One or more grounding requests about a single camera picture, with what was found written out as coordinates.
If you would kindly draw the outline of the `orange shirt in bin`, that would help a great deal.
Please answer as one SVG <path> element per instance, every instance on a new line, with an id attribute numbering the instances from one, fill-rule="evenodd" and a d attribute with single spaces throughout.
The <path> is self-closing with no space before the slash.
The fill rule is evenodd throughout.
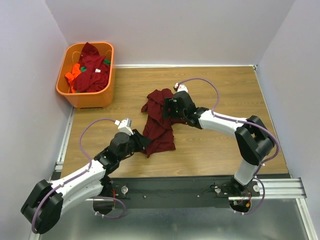
<path id="1" fill-rule="evenodd" d="M 71 72 L 67 72 L 64 76 L 69 84 L 71 93 L 76 93 L 74 88 L 76 78 L 81 74 L 80 64 L 76 63 L 73 65 Z"/>

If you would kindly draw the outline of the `orange plastic bin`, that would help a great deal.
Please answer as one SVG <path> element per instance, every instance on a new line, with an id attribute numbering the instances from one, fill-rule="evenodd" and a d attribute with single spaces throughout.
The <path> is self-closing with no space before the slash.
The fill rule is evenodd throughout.
<path id="1" fill-rule="evenodd" d="M 75 108 L 106 108 L 114 98 L 114 47 L 107 42 L 77 43 L 64 56 L 57 92 Z"/>

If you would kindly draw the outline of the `maroon t shirt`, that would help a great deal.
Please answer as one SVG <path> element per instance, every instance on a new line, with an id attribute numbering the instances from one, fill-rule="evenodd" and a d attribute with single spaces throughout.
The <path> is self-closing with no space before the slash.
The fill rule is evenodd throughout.
<path id="1" fill-rule="evenodd" d="M 141 108 L 141 112 L 147 114 L 142 135 L 151 140 L 148 147 L 142 151 L 148 158 L 154 153 L 176 149 L 172 125 L 185 124 L 186 122 L 182 119 L 163 117 L 165 99 L 172 97 L 173 93 L 170 89 L 156 89 L 147 95 L 147 102 Z"/>

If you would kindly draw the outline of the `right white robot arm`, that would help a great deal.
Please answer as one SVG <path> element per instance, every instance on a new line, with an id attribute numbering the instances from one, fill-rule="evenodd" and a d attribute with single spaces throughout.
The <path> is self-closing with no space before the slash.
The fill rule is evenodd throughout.
<path id="1" fill-rule="evenodd" d="M 248 185 L 261 166 L 275 158 L 280 150 L 277 138 L 259 117 L 231 117 L 209 108 L 196 107 L 184 90 L 164 99 L 163 117 L 183 120 L 188 126 L 217 131 L 236 139 L 242 162 L 225 187 L 228 193 L 235 196 L 247 192 Z"/>

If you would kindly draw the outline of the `green shirt in bin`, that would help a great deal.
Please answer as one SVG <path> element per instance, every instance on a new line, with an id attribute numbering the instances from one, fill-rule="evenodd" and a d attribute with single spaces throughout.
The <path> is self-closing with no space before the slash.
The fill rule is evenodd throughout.
<path id="1" fill-rule="evenodd" d="M 110 60 L 107 60 L 106 58 L 104 59 L 103 63 L 106 64 L 106 65 L 108 65 L 108 66 L 111 65 L 111 61 L 110 61 Z M 81 67 L 80 67 L 80 71 L 81 71 L 81 72 L 85 72 L 86 70 L 87 70 L 87 68 L 86 68 L 85 66 L 81 66 Z"/>

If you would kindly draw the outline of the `aluminium extrusion rail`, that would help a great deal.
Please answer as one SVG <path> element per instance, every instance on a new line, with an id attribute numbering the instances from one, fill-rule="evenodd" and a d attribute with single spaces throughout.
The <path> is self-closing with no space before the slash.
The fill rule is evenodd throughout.
<path id="1" fill-rule="evenodd" d="M 261 199 L 305 199 L 307 197 L 299 178 L 254 179 L 248 186 L 252 200 Z"/>

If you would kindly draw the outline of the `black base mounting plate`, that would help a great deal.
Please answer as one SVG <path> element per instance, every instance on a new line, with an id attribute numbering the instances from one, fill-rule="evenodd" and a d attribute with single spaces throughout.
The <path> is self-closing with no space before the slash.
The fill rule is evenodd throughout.
<path id="1" fill-rule="evenodd" d="M 103 197 L 116 197 L 128 209 L 229 208 L 248 211 L 259 197 L 256 181 L 238 186 L 230 175 L 113 178 L 102 181 Z"/>

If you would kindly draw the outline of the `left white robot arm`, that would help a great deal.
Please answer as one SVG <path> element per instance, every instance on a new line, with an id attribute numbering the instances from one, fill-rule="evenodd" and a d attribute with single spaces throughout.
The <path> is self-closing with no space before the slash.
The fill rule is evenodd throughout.
<path id="1" fill-rule="evenodd" d="M 151 139 L 136 129 L 132 134 L 118 132 L 109 146 L 84 167 L 58 180 L 37 182 L 20 210 L 31 223 L 32 232 L 48 232 L 62 214 L 88 198 L 107 197 L 111 191 L 111 185 L 106 182 L 108 175 L 121 161 L 145 150 L 150 143 Z"/>

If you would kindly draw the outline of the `dark red shirt in bin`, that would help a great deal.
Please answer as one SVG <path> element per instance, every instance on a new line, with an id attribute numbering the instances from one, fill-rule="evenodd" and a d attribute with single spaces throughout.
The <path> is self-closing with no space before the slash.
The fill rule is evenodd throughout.
<path id="1" fill-rule="evenodd" d="M 96 93 L 102 91 L 109 83 L 111 66 L 104 64 L 105 55 L 100 55 L 98 49 L 86 43 L 80 53 L 78 63 L 85 66 L 86 71 L 75 79 L 74 89 L 77 93 Z"/>

